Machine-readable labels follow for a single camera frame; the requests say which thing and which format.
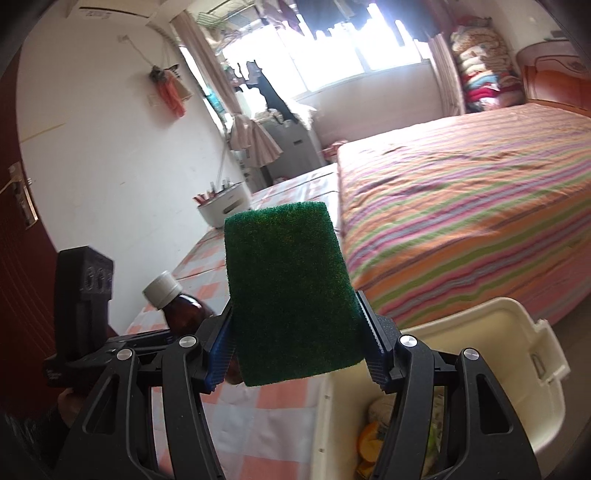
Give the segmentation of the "green yellow sponge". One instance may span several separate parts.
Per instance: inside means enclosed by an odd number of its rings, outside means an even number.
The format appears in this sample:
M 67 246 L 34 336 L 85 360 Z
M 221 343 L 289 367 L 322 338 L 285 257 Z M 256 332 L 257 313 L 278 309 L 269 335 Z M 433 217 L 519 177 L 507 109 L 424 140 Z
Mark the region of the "green yellow sponge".
M 224 224 L 231 320 L 245 385 L 308 378 L 363 359 L 363 315 L 327 206 L 238 213 Z

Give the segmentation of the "striped tied curtain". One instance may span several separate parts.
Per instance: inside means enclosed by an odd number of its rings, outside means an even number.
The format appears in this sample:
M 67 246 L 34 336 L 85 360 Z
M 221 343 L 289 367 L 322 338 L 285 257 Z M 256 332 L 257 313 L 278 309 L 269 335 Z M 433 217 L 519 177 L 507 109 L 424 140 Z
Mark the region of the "striped tied curtain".
M 221 63 L 216 59 L 211 45 L 197 22 L 187 11 L 182 11 L 171 21 L 180 40 L 195 60 L 200 73 L 225 111 L 231 115 L 228 146 L 232 151 L 245 151 L 247 168 L 265 167 L 276 161 L 283 150 L 259 123 L 242 112 L 235 90 L 231 87 Z

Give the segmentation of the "orange cloth on wall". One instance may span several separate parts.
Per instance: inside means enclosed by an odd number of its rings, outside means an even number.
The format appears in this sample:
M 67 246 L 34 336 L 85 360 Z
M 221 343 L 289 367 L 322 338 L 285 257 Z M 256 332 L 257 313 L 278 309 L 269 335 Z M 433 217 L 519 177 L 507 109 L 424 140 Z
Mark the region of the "orange cloth on wall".
M 192 97 L 192 92 L 182 83 L 175 70 L 153 65 L 149 78 L 172 114 L 176 118 L 182 118 L 186 114 L 185 103 Z

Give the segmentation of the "stack of folded quilts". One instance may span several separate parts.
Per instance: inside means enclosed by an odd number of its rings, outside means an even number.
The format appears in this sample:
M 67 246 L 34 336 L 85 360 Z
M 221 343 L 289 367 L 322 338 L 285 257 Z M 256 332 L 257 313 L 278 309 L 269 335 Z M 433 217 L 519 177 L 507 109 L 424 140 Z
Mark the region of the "stack of folded quilts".
M 469 113 L 517 106 L 526 101 L 509 48 L 490 18 L 461 17 L 450 41 Z

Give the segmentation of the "brown medicine bottle white cap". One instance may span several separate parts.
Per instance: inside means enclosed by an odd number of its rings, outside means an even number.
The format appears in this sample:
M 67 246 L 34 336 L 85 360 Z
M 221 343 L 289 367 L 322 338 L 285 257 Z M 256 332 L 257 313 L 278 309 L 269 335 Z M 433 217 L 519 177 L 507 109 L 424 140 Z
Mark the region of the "brown medicine bottle white cap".
M 162 312 L 178 344 L 195 351 L 188 357 L 190 376 L 211 393 L 221 382 L 243 382 L 235 340 L 231 336 L 231 307 L 215 313 L 204 301 L 183 291 L 183 286 L 164 271 L 144 289 L 143 296 Z

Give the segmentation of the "orange yellow wrapper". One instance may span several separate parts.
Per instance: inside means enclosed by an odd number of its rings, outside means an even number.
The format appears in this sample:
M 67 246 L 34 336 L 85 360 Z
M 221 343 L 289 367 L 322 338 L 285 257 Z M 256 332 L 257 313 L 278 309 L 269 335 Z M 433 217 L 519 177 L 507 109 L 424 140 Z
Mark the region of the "orange yellow wrapper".
M 363 461 L 369 463 L 377 462 L 384 444 L 380 427 L 380 423 L 375 421 L 366 425 L 360 433 L 356 447 Z

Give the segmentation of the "red wooden headboard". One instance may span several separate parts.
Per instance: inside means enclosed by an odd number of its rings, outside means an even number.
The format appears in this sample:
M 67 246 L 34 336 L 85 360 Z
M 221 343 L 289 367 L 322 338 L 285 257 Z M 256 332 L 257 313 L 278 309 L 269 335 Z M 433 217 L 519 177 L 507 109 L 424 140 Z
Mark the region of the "red wooden headboard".
M 590 116 L 590 70 L 568 40 L 529 45 L 516 62 L 528 103 Z

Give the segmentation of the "grey standing air conditioner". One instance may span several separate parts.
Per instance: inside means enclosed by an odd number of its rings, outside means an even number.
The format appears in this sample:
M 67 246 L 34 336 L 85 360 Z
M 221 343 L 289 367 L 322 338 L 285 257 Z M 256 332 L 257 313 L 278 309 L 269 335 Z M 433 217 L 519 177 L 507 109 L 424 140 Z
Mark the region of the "grey standing air conditioner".
M 276 161 L 266 166 L 273 180 L 291 179 L 327 165 L 315 131 L 305 127 L 303 122 L 280 121 L 273 117 L 259 121 L 259 125 L 283 151 Z

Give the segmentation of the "hanging dark clothes row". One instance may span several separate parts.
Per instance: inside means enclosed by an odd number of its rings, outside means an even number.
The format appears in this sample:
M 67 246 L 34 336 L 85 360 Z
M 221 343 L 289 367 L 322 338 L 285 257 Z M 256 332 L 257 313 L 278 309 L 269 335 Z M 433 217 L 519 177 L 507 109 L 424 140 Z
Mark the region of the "hanging dark clothes row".
M 400 21 L 413 39 L 427 42 L 442 32 L 427 1 L 256 1 L 253 8 L 264 24 L 287 26 L 304 34 L 304 22 L 315 37 L 317 32 L 331 34 L 329 30 L 338 24 L 361 30 L 370 20 L 371 4 L 377 6 L 389 27 Z

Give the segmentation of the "white utensil holder tub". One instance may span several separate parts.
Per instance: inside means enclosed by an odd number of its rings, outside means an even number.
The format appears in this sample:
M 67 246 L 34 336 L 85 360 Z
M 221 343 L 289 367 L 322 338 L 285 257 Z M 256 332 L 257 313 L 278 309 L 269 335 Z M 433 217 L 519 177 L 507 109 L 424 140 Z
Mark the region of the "white utensil holder tub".
M 245 182 L 231 184 L 207 197 L 198 194 L 193 200 L 205 223 L 215 229 L 221 229 L 226 218 L 252 209 L 252 198 Z

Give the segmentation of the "dark red door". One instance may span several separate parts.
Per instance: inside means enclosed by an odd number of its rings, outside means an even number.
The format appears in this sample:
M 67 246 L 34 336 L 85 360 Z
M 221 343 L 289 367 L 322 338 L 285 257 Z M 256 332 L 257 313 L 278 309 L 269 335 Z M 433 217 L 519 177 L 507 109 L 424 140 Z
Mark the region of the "dark red door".
M 37 417 L 56 403 L 43 361 L 55 353 L 53 293 L 57 252 L 45 226 L 25 221 L 9 168 L 22 166 L 17 132 L 19 57 L 1 78 L 1 411 Z

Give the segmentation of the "striped colourful bed sheet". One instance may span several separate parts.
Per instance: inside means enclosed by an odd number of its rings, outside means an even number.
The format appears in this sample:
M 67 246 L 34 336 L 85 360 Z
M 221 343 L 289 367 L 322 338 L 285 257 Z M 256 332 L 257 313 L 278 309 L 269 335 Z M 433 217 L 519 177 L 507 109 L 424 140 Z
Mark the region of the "striped colourful bed sheet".
M 497 297 L 557 322 L 590 293 L 590 121 L 528 103 L 339 148 L 342 250 L 414 327 Z

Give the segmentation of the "cream plastic trash bin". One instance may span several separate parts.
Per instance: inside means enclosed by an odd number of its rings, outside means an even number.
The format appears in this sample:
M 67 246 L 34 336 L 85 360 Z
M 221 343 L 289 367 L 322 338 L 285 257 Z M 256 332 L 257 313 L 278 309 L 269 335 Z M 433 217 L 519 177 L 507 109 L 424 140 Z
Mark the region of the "cream plastic trash bin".
M 311 477 L 353 479 L 363 415 L 394 412 L 376 479 L 537 479 L 565 419 L 570 368 L 550 324 L 510 298 L 401 331 L 361 304 L 366 357 L 325 378 Z

